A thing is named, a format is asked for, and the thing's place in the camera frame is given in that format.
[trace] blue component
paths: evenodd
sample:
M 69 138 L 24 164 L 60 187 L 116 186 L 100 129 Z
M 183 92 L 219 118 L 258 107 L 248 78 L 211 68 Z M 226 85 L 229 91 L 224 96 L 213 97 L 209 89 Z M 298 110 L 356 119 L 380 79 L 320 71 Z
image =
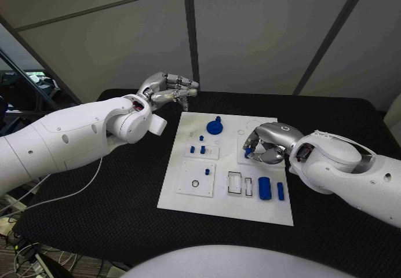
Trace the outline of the blue component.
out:
M 278 200 L 284 201 L 284 187 L 281 182 L 276 183 L 276 190 L 278 190 Z
M 248 148 L 246 150 L 245 150 L 245 158 L 248 158 L 248 154 L 252 152 L 252 149 L 250 148 Z
M 260 200 L 271 199 L 271 187 L 269 187 L 269 178 L 259 177 L 259 198 Z
M 220 117 L 217 116 L 213 121 L 206 125 L 206 131 L 209 134 L 216 135 L 223 131 L 223 125 L 220 124 Z

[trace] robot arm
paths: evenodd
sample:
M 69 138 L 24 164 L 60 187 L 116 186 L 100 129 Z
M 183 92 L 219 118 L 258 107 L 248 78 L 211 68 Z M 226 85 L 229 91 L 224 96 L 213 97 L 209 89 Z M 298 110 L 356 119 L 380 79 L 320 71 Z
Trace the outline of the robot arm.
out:
M 197 86 L 160 72 L 136 94 L 59 110 L 0 137 L 0 196 L 37 177 L 89 164 L 147 131 L 160 135 L 167 122 L 151 112 L 170 101 L 187 109 L 185 97 L 196 96 Z
M 252 153 L 258 140 L 268 143 L 262 154 Z M 243 149 L 248 158 L 268 164 L 278 163 L 285 153 L 289 172 L 314 191 L 335 193 L 348 205 L 401 228 L 401 161 L 367 148 L 370 154 L 361 155 L 351 144 L 357 145 L 333 134 L 315 131 L 302 136 L 292 127 L 268 123 L 256 127 Z

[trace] floor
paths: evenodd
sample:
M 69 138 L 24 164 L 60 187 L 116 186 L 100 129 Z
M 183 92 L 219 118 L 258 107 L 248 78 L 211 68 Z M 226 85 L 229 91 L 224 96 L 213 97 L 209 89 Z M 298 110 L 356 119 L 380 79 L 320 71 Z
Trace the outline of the floor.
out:
M 0 277 L 1 275 L 8 272 L 12 269 L 12 262 L 14 262 L 14 251 L 12 251 L 12 247 L 8 246 L 7 248 L 4 248 L 4 244 L 5 244 L 5 240 L 4 238 L 0 238 Z M 54 260 L 59 260 L 60 257 L 60 251 L 51 251 L 47 252 L 46 255 Z M 61 255 L 61 261 L 64 261 L 70 256 L 70 253 L 63 253 Z M 74 256 L 72 256 L 70 260 L 67 261 L 67 263 L 64 264 L 64 267 L 69 268 L 72 263 L 73 263 L 73 258 Z M 105 278 L 106 274 L 108 274 L 108 270 L 112 267 L 110 263 L 108 261 L 103 261 L 102 264 L 102 269 L 100 269 L 100 264 L 102 264 L 102 260 L 90 258 L 90 257 L 82 257 L 76 263 L 76 266 L 72 270 L 72 275 L 77 278 Z M 126 270 L 126 267 L 123 265 L 121 265 L 119 263 L 113 263 L 118 267 L 121 267 L 123 270 Z M 24 270 L 28 268 L 28 264 L 24 264 L 20 267 L 20 271 L 18 273 L 21 274 L 24 272 Z M 14 273 L 11 273 L 9 275 L 7 275 L 8 277 L 17 277 L 17 275 Z

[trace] black tablecloth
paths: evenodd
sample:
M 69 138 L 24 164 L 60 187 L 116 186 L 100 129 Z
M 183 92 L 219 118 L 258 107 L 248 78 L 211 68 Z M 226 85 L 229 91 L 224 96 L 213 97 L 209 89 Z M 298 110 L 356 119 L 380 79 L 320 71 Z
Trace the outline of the black tablecloth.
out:
M 106 90 L 99 100 L 132 92 Z M 177 248 L 233 244 L 294 254 L 359 277 L 399 277 L 399 229 L 335 195 L 315 193 L 289 173 L 294 227 L 155 208 L 180 111 L 177 104 L 155 111 L 167 120 L 161 137 L 147 133 L 138 143 L 118 147 L 86 190 L 27 210 L 15 232 L 54 248 L 131 264 Z M 401 159 L 380 116 L 360 99 L 201 92 L 188 99 L 188 111 L 276 117 L 304 134 L 327 131 Z M 77 191 L 96 167 L 97 161 L 51 175 L 31 204 Z

